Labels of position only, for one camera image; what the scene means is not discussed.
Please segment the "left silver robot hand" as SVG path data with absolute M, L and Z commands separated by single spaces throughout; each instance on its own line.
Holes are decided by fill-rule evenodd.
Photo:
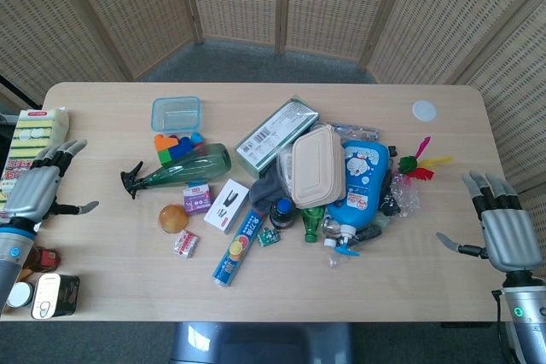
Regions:
M 4 228 L 32 233 L 34 227 L 50 216 L 83 215 L 99 203 L 65 205 L 57 202 L 57 193 L 73 158 L 87 145 L 85 139 L 71 140 L 43 149 L 21 174 L 3 207 L 8 221 Z

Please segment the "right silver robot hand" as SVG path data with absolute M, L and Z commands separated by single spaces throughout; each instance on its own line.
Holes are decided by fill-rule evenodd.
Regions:
M 451 251 L 481 259 L 503 272 L 532 271 L 543 262 L 537 234 L 529 213 L 515 189 L 498 176 L 471 170 L 462 175 L 479 219 L 485 245 L 462 245 L 436 233 Z

